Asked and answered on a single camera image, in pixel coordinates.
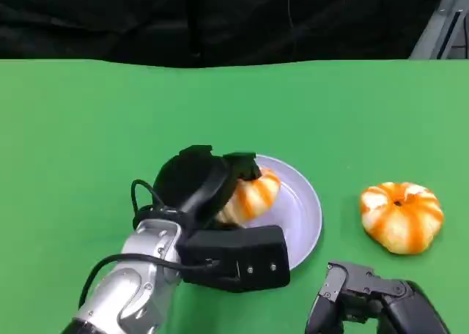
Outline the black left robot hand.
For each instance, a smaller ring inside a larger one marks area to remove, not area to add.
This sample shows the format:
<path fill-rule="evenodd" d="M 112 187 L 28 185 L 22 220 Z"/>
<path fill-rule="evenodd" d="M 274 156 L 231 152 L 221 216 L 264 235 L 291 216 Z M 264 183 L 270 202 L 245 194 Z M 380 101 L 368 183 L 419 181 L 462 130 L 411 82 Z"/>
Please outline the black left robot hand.
<path fill-rule="evenodd" d="M 255 153 L 214 155 L 212 150 L 210 145 L 193 145 L 180 151 L 162 166 L 152 186 L 152 203 L 182 212 L 178 223 L 190 230 L 237 229 L 237 222 L 219 221 L 217 214 L 239 182 L 261 177 Z"/>

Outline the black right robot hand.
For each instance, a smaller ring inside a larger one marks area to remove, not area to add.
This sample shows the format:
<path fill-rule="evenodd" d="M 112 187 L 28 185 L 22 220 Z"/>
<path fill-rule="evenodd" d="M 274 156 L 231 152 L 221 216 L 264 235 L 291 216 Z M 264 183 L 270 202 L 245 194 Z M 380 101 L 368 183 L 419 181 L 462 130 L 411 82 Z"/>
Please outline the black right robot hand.
<path fill-rule="evenodd" d="M 330 261 L 311 307 L 306 333 L 343 333 L 345 322 L 376 319 L 378 333 L 449 333 L 446 323 L 413 281 L 381 278 L 371 267 Z"/>

